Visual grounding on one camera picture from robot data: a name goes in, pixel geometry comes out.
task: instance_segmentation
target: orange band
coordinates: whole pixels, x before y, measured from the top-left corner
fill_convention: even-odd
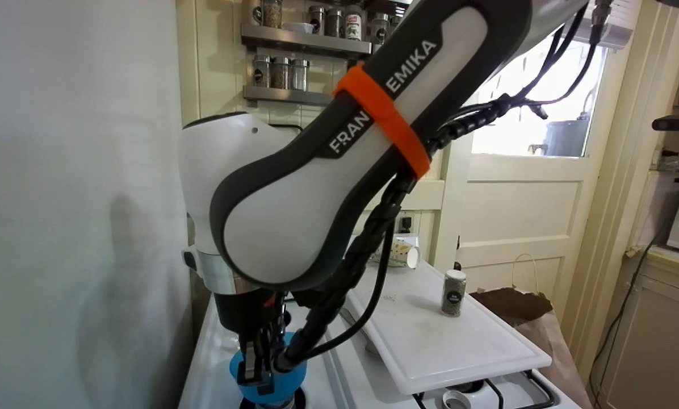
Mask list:
[[[420,137],[395,109],[390,96],[373,77],[367,77],[361,66],[346,72],[336,92],[338,91],[350,92],[363,107],[363,110],[382,127],[383,137],[404,154],[416,177],[423,177],[429,171],[429,154]]]

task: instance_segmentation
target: white tray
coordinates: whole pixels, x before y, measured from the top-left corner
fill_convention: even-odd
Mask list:
[[[375,268],[348,296],[351,315],[363,313]],[[484,376],[549,365],[549,357],[466,296],[460,315],[441,310],[442,273],[429,263],[392,268],[365,334],[401,393],[420,393]]]

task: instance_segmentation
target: shelf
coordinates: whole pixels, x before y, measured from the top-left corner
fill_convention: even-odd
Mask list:
[[[317,107],[332,101],[332,96],[326,92],[307,92],[298,89],[264,89],[264,85],[246,85],[242,97],[248,101],[271,99],[271,101],[317,105]]]
[[[332,54],[332,56],[365,56],[373,52],[373,43],[367,41],[350,41],[336,35],[316,35],[305,32],[291,32],[279,26],[262,26],[262,25],[242,25],[242,43],[248,47],[291,47],[305,49],[314,54]]]

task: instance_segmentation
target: white cabinet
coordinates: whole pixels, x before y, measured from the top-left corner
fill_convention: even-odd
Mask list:
[[[679,251],[649,250],[613,341],[601,399],[615,409],[679,409]]]

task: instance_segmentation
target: white door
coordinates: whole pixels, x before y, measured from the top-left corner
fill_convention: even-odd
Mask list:
[[[548,77],[537,96],[560,92],[583,52],[574,43],[554,71],[559,77]],[[540,64],[539,56],[513,60],[476,99],[497,91],[513,92],[526,81],[523,75],[537,72],[533,64]],[[532,110],[513,110],[451,146],[433,266],[449,268],[458,259],[471,290],[540,290],[564,315],[622,68],[625,52],[598,54],[577,92],[548,109],[554,125],[532,117]],[[583,123],[591,123],[588,138],[574,142],[573,137],[586,137]]]

